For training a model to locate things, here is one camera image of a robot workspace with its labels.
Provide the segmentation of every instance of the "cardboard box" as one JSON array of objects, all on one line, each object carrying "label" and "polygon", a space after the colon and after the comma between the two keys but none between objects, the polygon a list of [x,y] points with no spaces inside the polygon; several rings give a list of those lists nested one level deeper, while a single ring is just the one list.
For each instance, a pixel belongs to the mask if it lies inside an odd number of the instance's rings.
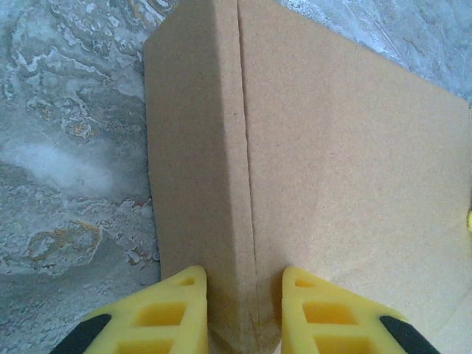
[{"label": "cardboard box", "polygon": [[271,0],[184,1],[145,84],[162,276],[206,269],[220,352],[273,352],[288,265],[471,349],[464,100]]}]

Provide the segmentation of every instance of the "black rubber tip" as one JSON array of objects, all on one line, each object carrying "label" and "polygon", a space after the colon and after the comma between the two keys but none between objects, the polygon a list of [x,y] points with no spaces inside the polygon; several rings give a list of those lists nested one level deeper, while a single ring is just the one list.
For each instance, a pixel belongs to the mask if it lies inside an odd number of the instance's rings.
[{"label": "black rubber tip", "polygon": [[84,354],[110,320],[110,315],[103,314],[81,322],[50,354]]},{"label": "black rubber tip", "polygon": [[440,354],[411,324],[391,316],[380,320],[407,354]]}]

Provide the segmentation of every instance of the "stone surface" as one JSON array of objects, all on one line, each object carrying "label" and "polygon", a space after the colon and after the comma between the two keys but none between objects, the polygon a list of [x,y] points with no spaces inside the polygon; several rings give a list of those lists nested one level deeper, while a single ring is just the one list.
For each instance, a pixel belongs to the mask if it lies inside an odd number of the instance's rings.
[{"label": "stone surface", "polygon": [[[472,100],[468,0],[281,0]],[[0,353],[159,279],[142,43],[165,0],[0,0]]]}]

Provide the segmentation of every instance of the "brown cardboard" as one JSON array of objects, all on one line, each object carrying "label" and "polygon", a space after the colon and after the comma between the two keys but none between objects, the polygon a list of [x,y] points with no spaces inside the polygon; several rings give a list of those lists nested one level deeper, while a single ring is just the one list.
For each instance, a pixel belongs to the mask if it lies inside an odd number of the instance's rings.
[{"label": "brown cardboard", "polygon": [[206,269],[215,351],[274,351],[288,265],[470,350],[465,101],[271,0],[183,1],[145,84],[162,276]]}]

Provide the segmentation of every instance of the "gray marble tile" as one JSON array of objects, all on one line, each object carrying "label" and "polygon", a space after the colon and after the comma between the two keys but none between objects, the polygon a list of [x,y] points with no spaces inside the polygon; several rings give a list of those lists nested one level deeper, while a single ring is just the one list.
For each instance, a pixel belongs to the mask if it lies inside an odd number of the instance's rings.
[{"label": "gray marble tile", "polygon": [[[472,100],[468,0],[281,2]],[[0,353],[158,280],[142,43],[175,4],[0,0]]]}]

